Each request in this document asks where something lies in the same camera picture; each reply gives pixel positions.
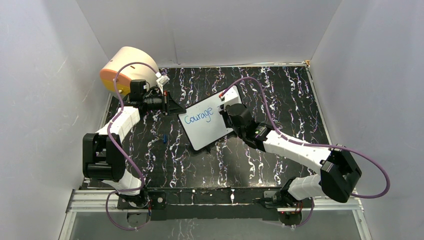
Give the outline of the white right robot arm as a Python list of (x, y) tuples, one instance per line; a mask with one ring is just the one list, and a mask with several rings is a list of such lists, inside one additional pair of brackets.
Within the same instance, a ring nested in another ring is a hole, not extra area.
[(256, 122), (242, 103), (219, 107), (226, 127), (250, 148), (286, 157), (314, 171), (314, 175), (290, 178), (273, 196), (265, 196), (261, 204), (267, 208), (295, 207), (302, 200), (329, 197), (346, 203), (362, 171), (349, 151), (338, 147), (314, 147), (296, 138), (279, 135), (271, 125)]

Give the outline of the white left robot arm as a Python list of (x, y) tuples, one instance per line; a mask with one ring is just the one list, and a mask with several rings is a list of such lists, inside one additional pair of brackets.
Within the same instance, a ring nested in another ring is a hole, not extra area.
[(185, 114), (185, 108), (175, 102), (170, 93), (150, 87), (146, 80), (133, 80), (129, 93), (122, 99), (114, 117), (95, 133), (82, 139), (82, 172), (91, 180), (98, 180), (115, 189), (114, 194), (133, 207), (144, 208), (149, 203), (145, 179), (140, 169), (134, 176), (127, 164), (134, 165), (123, 149), (123, 140), (148, 111), (160, 111), (165, 116)]

